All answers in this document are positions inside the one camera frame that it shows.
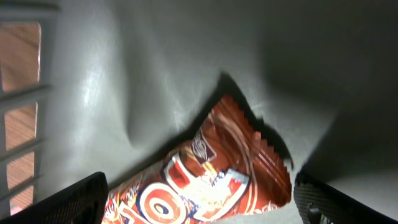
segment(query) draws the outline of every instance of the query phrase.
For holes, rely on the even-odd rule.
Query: wooden floor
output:
[[[38,84],[40,26],[38,24],[0,24],[0,74],[5,92]],[[6,150],[35,138],[36,104],[8,111],[5,116]],[[34,153],[7,165],[9,189],[33,176]],[[25,208],[32,203],[33,187],[11,199],[11,210]]]

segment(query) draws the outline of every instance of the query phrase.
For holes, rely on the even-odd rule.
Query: gray surface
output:
[[[374,43],[385,42],[386,34],[375,28],[378,21],[389,21],[382,30],[394,24],[394,6],[383,13],[379,7],[364,1],[60,1],[46,71],[53,92],[38,199],[98,170],[112,183],[144,161],[195,117],[221,70],[284,139],[296,167],[293,180],[345,104],[367,94],[361,90],[379,75]],[[384,74],[379,89],[394,82]],[[223,222],[264,221],[301,223],[293,202]]]

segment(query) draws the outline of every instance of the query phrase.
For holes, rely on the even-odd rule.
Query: nestle logo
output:
[[[193,138],[191,149],[198,163],[202,166],[205,162],[212,161],[216,156],[216,152],[210,147],[206,139],[203,137],[201,130]]]

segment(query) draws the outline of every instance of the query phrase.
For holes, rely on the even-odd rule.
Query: brown wrapper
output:
[[[291,188],[273,147],[224,96],[191,141],[109,193],[103,223],[202,223],[253,215],[290,202]]]

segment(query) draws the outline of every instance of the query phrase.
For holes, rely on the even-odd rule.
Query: candy wrapper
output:
[[[191,141],[109,193],[103,223],[188,224],[254,215],[290,202],[291,188],[273,147],[224,96]]]

